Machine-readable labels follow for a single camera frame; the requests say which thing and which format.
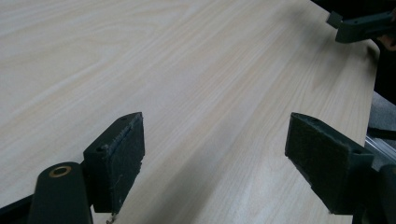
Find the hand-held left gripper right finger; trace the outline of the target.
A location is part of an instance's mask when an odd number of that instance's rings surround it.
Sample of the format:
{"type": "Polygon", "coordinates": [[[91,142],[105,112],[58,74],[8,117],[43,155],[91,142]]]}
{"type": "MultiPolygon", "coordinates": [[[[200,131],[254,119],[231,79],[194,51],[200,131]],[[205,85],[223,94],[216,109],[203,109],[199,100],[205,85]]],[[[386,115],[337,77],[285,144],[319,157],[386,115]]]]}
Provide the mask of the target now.
{"type": "Polygon", "coordinates": [[[285,155],[331,213],[351,215],[374,192],[374,154],[325,122],[290,115],[285,155]]]}

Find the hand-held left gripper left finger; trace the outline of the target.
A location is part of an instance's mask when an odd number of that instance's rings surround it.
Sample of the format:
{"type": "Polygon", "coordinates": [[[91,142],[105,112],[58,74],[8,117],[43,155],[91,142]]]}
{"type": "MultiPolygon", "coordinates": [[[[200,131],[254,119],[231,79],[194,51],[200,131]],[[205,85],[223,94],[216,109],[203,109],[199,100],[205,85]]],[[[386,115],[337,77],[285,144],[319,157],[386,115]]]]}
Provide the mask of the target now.
{"type": "Polygon", "coordinates": [[[83,152],[96,213],[118,214],[145,156],[143,115],[116,119],[83,152]]]}

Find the silver metal rail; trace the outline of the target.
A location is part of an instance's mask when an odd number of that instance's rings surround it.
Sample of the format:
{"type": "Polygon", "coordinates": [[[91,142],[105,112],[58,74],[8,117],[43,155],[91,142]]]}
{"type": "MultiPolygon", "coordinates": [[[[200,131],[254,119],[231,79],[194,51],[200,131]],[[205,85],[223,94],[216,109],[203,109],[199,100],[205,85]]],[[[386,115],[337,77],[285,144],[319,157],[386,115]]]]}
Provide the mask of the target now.
{"type": "Polygon", "coordinates": [[[374,153],[373,168],[376,171],[386,165],[396,165],[396,148],[386,141],[367,135],[364,147],[374,153]]]}

